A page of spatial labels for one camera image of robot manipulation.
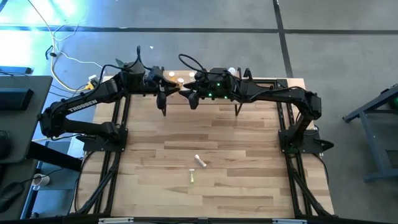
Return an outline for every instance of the wooden tabletop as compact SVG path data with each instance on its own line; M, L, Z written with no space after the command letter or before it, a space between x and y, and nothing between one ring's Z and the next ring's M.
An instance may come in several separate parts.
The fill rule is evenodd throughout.
M305 87L301 78L290 78L288 84ZM97 105L93 122L110 121L113 107ZM277 137L276 103L245 104L238 117L233 105L200 104L196 110L188 105L170 105L163 117L155 97L133 96L127 128L129 136L119 166L112 216L294 216L286 163ZM195 162L195 154L208 164L206 168ZM79 208L98 185L103 156L103 152L96 152L86 163L78 189ZM322 163L304 154L303 164L308 187L333 213ZM189 169L195 169L194 183L190 183ZM301 191L298 195L304 212Z

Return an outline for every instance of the gray floor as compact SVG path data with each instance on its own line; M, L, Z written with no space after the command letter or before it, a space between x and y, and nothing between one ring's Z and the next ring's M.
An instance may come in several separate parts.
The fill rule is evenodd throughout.
M33 2L46 12L51 25L277 27L272 0ZM286 29L398 29L395 0L279 0L279 4ZM22 16L15 15L16 10ZM0 22L43 25L24 0L9 1L0 12ZM44 57L51 44L48 32L2 30L0 37L2 65L32 66L35 75L50 75L50 63ZM321 137L335 143L325 153L335 213L344 218L397 223L397 179L363 182L363 176L374 172L376 166L360 122L345 124L341 117L398 82L398 36L292 34L286 39L294 77L304 78L307 88L322 97L323 116L316 122ZM138 44L146 65L183 69L177 55L185 53L208 68L249 67L256 77L286 77L278 34L77 32L60 46L72 57L106 64L114 63L115 58L134 60ZM60 57L56 71L77 88L100 69ZM46 104L59 99L49 95ZM84 121L92 117L93 108L72 115ZM35 138L41 138L39 130Z

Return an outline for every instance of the black desk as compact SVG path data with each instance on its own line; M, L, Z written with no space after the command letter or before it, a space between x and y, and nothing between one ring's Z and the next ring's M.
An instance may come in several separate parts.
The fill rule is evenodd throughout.
M0 130L8 131L13 143L9 157L0 160L4 173L0 189L12 182L33 178L38 160L80 171L81 160L31 141L51 82L50 76L0 77L0 88L30 88L34 92L25 111L0 111ZM22 195L10 209L0 213L0 220L20 219L30 185L29 181L24 183Z

